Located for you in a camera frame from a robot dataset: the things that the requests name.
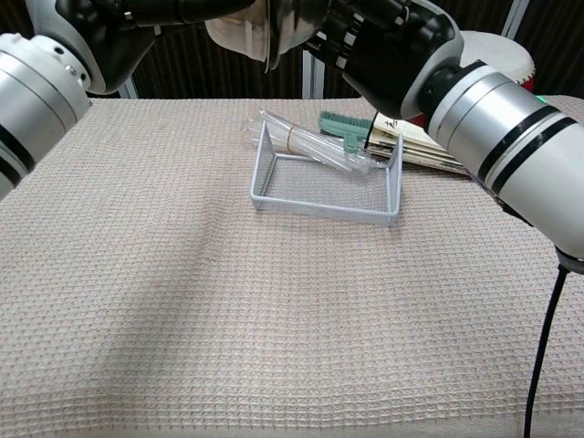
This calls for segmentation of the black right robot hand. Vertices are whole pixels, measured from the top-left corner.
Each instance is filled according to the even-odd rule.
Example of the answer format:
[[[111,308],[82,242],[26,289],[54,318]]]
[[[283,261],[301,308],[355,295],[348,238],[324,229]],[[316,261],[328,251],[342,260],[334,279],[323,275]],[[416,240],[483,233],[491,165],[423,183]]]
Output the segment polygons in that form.
[[[358,36],[372,26],[382,32],[399,27],[409,14],[410,1],[330,1],[316,34],[304,44],[316,59],[344,71]]]

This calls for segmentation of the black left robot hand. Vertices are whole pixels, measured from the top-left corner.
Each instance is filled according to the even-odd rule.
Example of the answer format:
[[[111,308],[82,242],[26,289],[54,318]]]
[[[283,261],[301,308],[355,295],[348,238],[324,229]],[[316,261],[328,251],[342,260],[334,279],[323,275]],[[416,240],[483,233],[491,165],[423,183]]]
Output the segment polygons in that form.
[[[180,26],[201,23],[248,8],[248,0],[126,0],[116,1],[131,27]]]

